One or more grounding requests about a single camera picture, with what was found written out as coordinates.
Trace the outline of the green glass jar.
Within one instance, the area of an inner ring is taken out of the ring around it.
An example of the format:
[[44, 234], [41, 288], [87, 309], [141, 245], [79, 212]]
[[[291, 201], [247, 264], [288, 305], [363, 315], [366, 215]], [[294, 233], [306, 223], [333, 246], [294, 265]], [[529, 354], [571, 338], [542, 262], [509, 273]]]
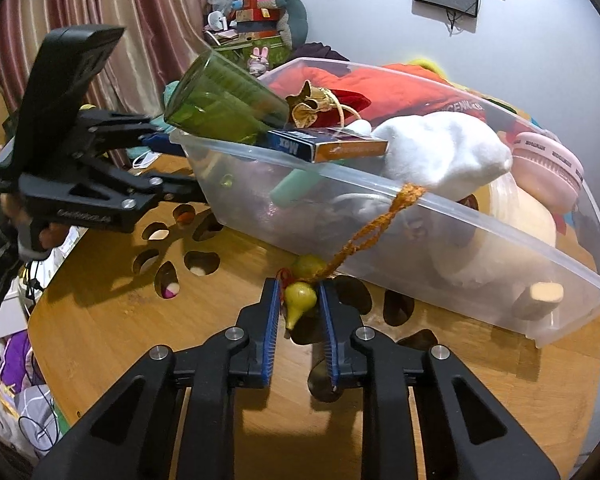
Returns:
[[249, 145], [288, 116], [285, 100], [215, 50], [189, 66], [164, 111], [169, 125], [193, 136]]

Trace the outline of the blue and orange card box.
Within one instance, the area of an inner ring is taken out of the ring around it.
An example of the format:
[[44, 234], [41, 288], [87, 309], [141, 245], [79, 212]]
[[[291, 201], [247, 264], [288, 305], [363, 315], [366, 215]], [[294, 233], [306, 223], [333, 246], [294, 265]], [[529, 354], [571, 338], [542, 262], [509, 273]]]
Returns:
[[265, 146], [305, 162], [377, 157], [385, 154], [388, 142], [341, 128], [270, 130]]

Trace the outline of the pink striped curtain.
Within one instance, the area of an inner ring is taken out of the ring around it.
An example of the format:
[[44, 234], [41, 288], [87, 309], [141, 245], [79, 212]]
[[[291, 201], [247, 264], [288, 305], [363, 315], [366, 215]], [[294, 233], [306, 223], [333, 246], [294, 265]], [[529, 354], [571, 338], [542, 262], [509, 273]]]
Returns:
[[208, 0], [0, 0], [0, 91], [20, 107], [42, 44], [84, 48], [84, 101], [157, 116], [202, 47]]

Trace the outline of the cream plush toy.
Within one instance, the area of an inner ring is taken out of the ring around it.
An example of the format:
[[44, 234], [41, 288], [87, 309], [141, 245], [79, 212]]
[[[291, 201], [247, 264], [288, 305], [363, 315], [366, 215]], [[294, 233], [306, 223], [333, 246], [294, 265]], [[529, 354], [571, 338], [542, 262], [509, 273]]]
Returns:
[[[530, 235], [550, 247], [557, 233], [550, 212], [504, 174], [463, 200], [463, 205], [486, 214], [501, 226]], [[429, 251], [432, 265], [454, 287], [479, 290], [489, 287], [498, 294], [492, 301], [512, 318], [539, 321], [564, 299], [564, 288], [555, 282], [546, 259], [527, 243], [511, 242], [433, 212], [430, 214]]]

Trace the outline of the pink rabbit doll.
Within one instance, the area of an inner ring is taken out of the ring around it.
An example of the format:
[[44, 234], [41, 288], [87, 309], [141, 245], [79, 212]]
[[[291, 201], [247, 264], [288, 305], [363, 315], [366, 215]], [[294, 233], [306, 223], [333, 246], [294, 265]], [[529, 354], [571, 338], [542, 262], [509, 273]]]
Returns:
[[254, 47], [249, 55], [247, 70], [253, 77], [261, 77], [270, 69], [268, 47]]

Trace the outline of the mint green tube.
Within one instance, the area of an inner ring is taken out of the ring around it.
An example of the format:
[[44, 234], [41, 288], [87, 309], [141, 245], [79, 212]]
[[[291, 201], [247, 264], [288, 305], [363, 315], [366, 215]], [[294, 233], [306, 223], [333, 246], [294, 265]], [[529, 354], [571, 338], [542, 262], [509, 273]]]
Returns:
[[271, 202], [280, 208], [289, 207], [306, 196], [321, 180], [322, 176], [318, 172], [302, 169], [291, 170], [272, 189]]

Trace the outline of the green storage box with toys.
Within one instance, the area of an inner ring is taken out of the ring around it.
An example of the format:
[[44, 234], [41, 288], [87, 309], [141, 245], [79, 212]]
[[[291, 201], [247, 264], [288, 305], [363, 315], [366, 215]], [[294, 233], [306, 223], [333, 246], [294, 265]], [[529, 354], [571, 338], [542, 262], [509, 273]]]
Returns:
[[265, 66], [269, 70], [284, 64], [291, 55], [291, 50], [279, 36], [255, 40], [234, 38], [224, 42], [208, 39], [208, 44], [224, 58], [242, 68], [247, 68], [251, 62], [257, 61], [254, 56], [256, 53], [265, 56]]

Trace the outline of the clear plastic storage bin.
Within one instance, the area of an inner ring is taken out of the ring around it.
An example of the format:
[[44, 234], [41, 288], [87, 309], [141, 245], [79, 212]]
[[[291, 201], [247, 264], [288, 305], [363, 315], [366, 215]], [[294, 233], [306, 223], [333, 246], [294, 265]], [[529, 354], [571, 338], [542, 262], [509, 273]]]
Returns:
[[197, 58], [164, 118], [230, 228], [545, 346], [600, 316], [600, 212], [510, 168], [542, 130], [419, 66]]

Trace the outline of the gold fabric pouch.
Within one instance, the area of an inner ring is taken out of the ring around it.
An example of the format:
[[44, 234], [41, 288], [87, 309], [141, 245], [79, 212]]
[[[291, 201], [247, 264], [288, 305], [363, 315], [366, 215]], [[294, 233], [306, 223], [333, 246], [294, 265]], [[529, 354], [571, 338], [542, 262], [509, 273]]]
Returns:
[[332, 90], [314, 87], [306, 80], [297, 94], [286, 96], [285, 101], [289, 108], [290, 121], [298, 128], [310, 128], [321, 113], [334, 110], [337, 113], [336, 125], [343, 127], [344, 107], [334, 95]]

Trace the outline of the pink round case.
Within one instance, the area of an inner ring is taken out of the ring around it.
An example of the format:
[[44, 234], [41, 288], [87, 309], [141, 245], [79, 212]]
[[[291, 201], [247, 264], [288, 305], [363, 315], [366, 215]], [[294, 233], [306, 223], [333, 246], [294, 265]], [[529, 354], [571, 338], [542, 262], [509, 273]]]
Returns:
[[516, 136], [512, 174], [517, 185], [552, 214], [569, 214], [576, 206], [584, 169], [561, 143], [534, 132]]

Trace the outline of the grey plush cushion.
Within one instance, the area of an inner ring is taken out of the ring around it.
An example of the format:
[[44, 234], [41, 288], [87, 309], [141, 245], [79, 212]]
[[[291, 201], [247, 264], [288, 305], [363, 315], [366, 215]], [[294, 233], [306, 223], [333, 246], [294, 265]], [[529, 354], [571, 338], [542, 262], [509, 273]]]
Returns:
[[306, 7], [301, 0], [274, 0], [275, 9], [280, 11], [276, 29], [284, 45], [291, 51], [306, 42], [309, 32]]

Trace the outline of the white cloth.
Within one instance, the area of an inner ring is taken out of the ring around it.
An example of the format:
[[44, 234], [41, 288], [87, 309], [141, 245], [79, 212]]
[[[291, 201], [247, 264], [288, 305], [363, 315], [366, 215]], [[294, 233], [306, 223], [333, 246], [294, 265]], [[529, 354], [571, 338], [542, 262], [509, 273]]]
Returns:
[[355, 159], [353, 166], [394, 182], [413, 183], [458, 202], [512, 169], [513, 156], [482, 120], [460, 112], [396, 116], [372, 127], [364, 119], [349, 129], [385, 140], [377, 162]]

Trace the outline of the dark purple clothing heap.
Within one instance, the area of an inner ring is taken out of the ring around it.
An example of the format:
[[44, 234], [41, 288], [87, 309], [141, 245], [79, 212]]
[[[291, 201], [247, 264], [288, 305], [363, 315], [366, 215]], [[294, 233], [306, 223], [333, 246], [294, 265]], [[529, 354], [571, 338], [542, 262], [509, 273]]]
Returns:
[[339, 52], [321, 42], [302, 44], [289, 57], [290, 60], [295, 58], [327, 58], [328, 60], [348, 62], [348, 59]]

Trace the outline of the orange puffer jacket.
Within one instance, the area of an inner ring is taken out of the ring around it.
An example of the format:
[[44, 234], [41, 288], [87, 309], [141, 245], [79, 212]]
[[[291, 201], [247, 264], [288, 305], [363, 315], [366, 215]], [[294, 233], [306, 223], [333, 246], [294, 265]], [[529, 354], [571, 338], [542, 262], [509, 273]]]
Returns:
[[332, 90], [374, 126], [394, 116], [424, 116], [442, 110], [486, 120], [486, 108], [479, 99], [418, 65], [378, 67], [297, 58], [263, 76], [262, 81], [282, 98], [298, 93], [306, 81]]

